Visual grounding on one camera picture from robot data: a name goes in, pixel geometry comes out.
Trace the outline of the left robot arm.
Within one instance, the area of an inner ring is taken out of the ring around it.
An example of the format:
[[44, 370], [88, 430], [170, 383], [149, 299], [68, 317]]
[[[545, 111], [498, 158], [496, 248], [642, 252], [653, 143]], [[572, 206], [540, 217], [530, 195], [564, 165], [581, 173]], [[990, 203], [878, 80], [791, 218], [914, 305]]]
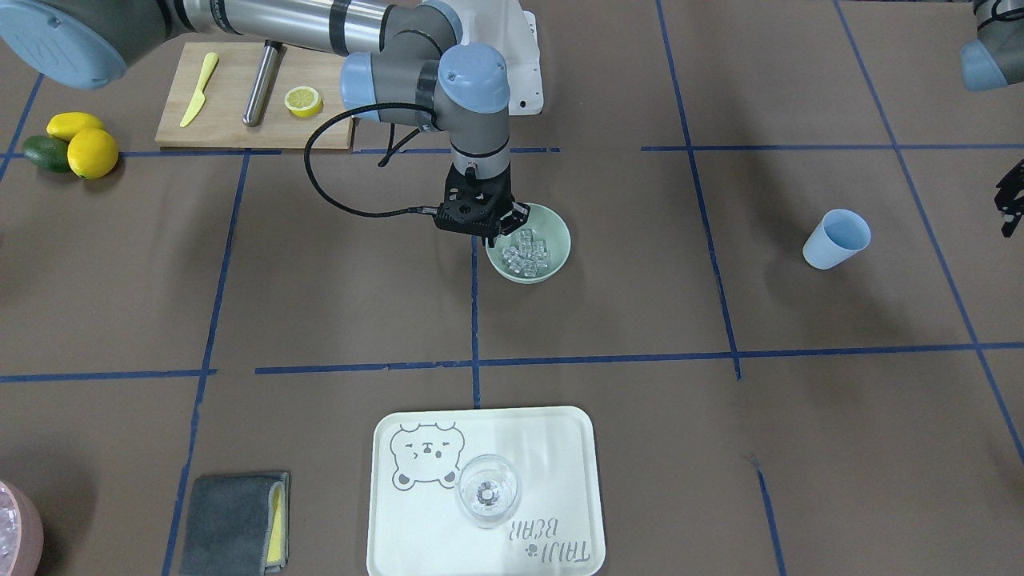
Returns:
[[[963, 86], [968, 91], [1001, 89], [1023, 82], [1023, 2], [973, 1], [976, 38], [959, 51]], [[1002, 237], [1022, 223], [1023, 162], [1002, 175], [994, 204], [1002, 213]]]

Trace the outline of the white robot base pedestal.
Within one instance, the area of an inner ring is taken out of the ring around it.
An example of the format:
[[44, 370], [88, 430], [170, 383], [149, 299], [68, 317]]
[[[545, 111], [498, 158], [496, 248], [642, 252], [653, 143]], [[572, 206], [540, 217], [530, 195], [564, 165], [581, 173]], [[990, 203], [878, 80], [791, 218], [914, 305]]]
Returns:
[[542, 87], [542, 66], [537, 19], [534, 12], [522, 11], [522, 23], [512, 23], [507, 39], [510, 48], [506, 54], [510, 84], [510, 116], [541, 114], [545, 105]]

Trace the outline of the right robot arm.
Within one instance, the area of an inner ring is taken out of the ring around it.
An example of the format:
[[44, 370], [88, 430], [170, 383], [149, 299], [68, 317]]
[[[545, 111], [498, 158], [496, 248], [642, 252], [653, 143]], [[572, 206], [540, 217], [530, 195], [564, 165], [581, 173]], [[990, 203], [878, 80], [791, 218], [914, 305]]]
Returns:
[[2, 39], [44, 76], [99, 89], [177, 36], [220, 32], [342, 56], [344, 119], [446, 132], [451, 165], [439, 206], [413, 206], [440, 230], [488, 246], [525, 227], [530, 207], [513, 197], [508, 49], [471, 41], [446, 1], [4, 1]]

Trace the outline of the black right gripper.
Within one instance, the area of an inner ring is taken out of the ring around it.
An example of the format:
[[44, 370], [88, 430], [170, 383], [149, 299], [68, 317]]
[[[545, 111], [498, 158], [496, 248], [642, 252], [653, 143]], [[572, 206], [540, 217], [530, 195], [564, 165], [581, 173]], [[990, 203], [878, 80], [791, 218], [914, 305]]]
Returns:
[[525, 227], [530, 217], [530, 205], [514, 200], [511, 192], [511, 167], [493, 178], [471, 178], [450, 165], [445, 180], [445, 205], [468, 204], [483, 206], [496, 213], [500, 230], [482, 235], [486, 250], [496, 247], [502, 236], [510, 236]]

